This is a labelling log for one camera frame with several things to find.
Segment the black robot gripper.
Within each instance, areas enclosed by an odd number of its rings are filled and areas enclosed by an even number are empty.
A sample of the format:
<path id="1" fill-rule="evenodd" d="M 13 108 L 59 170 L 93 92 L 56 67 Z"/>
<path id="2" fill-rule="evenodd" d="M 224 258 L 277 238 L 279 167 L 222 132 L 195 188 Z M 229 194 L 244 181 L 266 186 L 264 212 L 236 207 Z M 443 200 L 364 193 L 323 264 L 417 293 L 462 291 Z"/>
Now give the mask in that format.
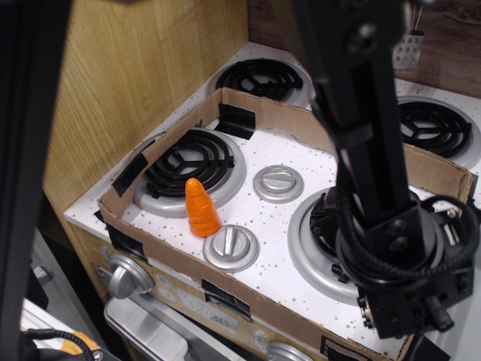
<path id="1" fill-rule="evenodd" d="M 353 224 L 339 227 L 335 205 L 331 188 L 310 212 L 310 237 L 322 255 L 314 265 L 334 278 L 322 291 L 343 292 L 355 285 L 364 324 L 381 338 L 451 329 L 448 308 L 473 294 L 474 208 L 447 196 L 422 201 L 425 237 L 433 246 L 422 264 L 403 270 L 369 255 Z"/>

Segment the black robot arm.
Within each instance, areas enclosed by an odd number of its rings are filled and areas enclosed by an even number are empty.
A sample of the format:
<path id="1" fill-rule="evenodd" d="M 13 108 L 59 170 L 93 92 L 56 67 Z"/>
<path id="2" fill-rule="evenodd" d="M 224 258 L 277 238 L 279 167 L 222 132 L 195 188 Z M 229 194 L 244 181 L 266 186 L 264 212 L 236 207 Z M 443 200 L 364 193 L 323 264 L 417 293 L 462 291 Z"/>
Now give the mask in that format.
<path id="1" fill-rule="evenodd" d="M 337 154 L 336 252 L 365 325 L 400 338 L 453 322 L 473 292 L 479 220 L 437 213 L 407 187 L 392 52 L 407 1 L 276 1 L 289 49 L 314 85 L 312 109 Z M 22 299 L 41 202 L 71 4 L 1 3 L 1 289 Z"/>

